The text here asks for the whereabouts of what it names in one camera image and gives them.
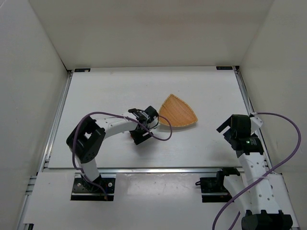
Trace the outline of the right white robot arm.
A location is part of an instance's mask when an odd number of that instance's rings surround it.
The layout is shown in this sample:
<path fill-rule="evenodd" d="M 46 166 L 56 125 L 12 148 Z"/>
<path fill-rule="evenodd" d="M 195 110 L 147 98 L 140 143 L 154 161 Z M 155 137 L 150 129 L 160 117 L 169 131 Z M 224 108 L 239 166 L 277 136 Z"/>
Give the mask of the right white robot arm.
<path fill-rule="evenodd" d="M 244 230 L 289 230 L 293 226 L 291 215 L 285 214 L 277 203 L 263 156 L 259 137 L 254 133 L 262 126 L 256 116 L 231 115 L 217 131 L 236 152 L 246 183 L 235 168 L 222 168 L 217 183 L 223 186 L 240 210 L 241 228 Z"/>

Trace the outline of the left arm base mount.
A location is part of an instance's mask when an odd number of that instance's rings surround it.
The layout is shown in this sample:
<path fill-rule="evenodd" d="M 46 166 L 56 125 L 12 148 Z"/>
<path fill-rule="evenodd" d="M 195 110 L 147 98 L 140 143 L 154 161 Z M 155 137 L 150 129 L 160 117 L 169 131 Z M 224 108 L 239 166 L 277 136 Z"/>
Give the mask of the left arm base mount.
<path fill-rule="evenodd" d="M 103 191 L 88 183 L 82 175 L 75 174 L 73 186 L 71 190 L 72 201 L 113 201 L 115 192 L 115 177 L 102 177 L 100 186 L 105 190 L 106 195 Z"/>

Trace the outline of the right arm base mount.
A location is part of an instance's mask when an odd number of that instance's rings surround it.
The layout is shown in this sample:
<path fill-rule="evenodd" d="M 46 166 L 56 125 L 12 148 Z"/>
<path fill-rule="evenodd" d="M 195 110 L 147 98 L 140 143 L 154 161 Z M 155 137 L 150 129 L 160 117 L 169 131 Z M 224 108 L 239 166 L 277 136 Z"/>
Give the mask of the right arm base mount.
<path fill-rule="evenodd" d="M 232 196 L 224 187 L 224 178 L 226 176 L 240 176 L 240 172 L 236 168 L 221 168 L 215 177 L 200 177 L 195 183 L 201 189 L 201 197 L 203 203 L 227 203 Z"/>

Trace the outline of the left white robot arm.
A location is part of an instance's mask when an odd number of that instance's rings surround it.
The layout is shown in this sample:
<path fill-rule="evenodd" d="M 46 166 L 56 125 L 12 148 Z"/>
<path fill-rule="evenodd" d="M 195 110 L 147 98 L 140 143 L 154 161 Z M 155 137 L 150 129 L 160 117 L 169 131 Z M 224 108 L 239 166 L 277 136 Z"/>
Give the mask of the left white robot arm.
<path fill-rule="evenodd" d="M 101 183 L 95 158 L 103 141 L 111 136 L 128 131 L 136 145 L 153 137 L 150 129 L 159 123 L 158 115 L 147 115 L 144 111 L 132 114 L 111 115 L 99 125 L 90 115 L 82 119 L 66 139 L 72 152 L 72 163 L 81 171 L 89 184 Z"/>

